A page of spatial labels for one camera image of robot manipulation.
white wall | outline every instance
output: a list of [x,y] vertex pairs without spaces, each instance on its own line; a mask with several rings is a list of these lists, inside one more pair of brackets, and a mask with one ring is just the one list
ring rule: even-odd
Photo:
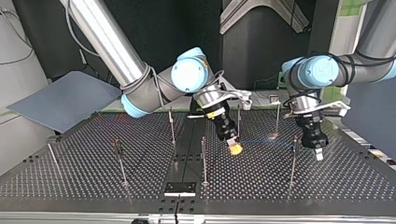
[[[15,10],[11,0],[0,0],[0,7]],[[21,36],[21,23],[7,15]],[[30,49],[0,18],[0,63],[12,62],[29,54]],[[46,87],[47,80],[37,57],[0,65],[0,175],[46,144],[53,131],[7,111],[6,106]]]

gray panel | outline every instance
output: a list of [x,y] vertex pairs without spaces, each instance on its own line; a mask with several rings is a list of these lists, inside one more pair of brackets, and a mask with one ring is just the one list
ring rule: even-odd
[[113,86],[82,72],[70,72],[45,89],[8,109],[60,133],[100,110],[121,95]]
[[367,142],[396,159],[396,78],[379,83],[350,85],[351,109],[343,123]]

vertical pin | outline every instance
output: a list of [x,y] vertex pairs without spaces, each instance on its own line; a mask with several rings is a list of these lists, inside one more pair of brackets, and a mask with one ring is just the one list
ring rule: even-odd
[[122,153],[123,153],[123,151],[122,151],[122,148],[121,148],[120,139],[116,138],[114,140],[114,144],[113,145],[114,145],[114,154],[116,155],[116,158],[117,158],[117,160],[120,163],[120,168],[121,168],[121,171],[122,171],[122,178],[123,178],[122,185],[124,187],[127,187],[127,186],[129,186],[129,183],[128,183],[128,180],[126,179],[125,169],[124,169],[123,162],[122,162]]
[[294,136],[293,139],[293,164],[291,165],[291,175],[290,175],[290,186],[289,190],[294,186],[293,178],[294,178],[294,169],[295,169],[295,163],[296,163],[296,155],[298,152],[298,147],[299,147],[299,138],[297,135]]
[[56,167],[58,169],[59,175],[62,178],[61,167],[59,166],[58,159],[56,159],[55,152],[53,151],[52,145],[50,143],[47,143],[47,147],[49,148],[50,155],[51,155],[53,161],[55,162],[55,165],[56,165]]
[[280,101],[279,101],[279,97],[276,95],[270,95],[269,97],[270,97],[270,104],[277,105],[275,132],[272,133],[270,136],[270,139],[276,139],[278,136],[278,131],[279,131]]
[[172,144],[174,147],[176,146],[176,140],[175,140],[175,128],[174,128],[174,121],[172,117],[172,107],[169,109],[169,122],[171,123],[171,130],[172,130]]
[[241,120],[242,120],[242,118],[241,118],[241,106],[239,106],[238,105],[238,112],[237,112],[237,116],[238,116],[238,119],[237,119],[237,128],[238,128],[238,137],[240,137],[240,135],[241,135],[241,129],[240,129],[240,122],[241,122]]
[[204,186],[207,186],[209,183],[207,182],[207,176],[206,176],[206,139],[202,137],[201,141],[201,150],[202,150],[202,161],[204,163]]

metal tube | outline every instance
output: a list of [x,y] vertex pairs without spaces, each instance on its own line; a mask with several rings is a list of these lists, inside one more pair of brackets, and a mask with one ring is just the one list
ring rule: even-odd
[[388,58],[396,53],[396,1],[378,1],[357,51],[374,58]]
[[103,0],[69,1],[70,15],[87,36],[116,80],[126,87],[142,77],[147,69]]

yellow object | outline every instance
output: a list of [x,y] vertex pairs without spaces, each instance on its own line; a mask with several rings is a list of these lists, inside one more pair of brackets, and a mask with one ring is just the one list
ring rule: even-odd
[[240,144],[233,144],[230,146],[231,155],[238,155],[242,151],[242,146]]
[[215,116],[216,116],[216,111],[215,112],[210,112],[210,113],[208,113],[208,114],[206,114],[207,115],[207,117],[209,118],[209,119],[213,119]]

